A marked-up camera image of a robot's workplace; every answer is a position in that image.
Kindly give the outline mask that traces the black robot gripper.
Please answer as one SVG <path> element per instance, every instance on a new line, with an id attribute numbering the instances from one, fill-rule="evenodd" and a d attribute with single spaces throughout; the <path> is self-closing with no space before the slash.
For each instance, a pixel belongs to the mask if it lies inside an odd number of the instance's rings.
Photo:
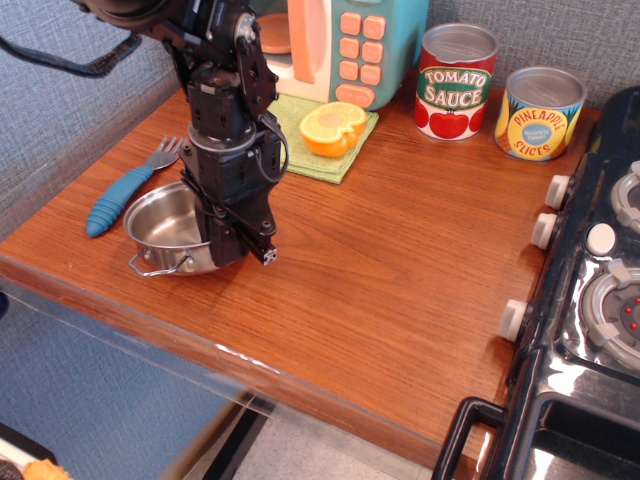
<path id="1" fill-rule="evenodd" d="M 277 257 L 276 223 L 269 205 L 283 172 L 281 141 L 269 130 L 247 130 L 235 140 L 188 132 L 193 151 L 183 153 L 182 180 L 195 195 L 202 242 L 210 241 L 216 267 L 253 254 L 267 265 Z"/>

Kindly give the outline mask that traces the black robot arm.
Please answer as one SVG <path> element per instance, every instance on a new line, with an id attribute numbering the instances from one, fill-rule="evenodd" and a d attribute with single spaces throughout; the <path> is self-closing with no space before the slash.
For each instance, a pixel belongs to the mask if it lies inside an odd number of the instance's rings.
<path id="1" fill-rule="evenodd" d="M 182 154 L 183 183 L 195 196 L 200 235 L 225 267 L 247 254 L 275 260 L 271 190 L 289 152 L 269 107 L 278 77 L 261 48 L 247 1 L 82 1 L 114 27 L 163 44 L 191 109 L 192 154 Z"/>

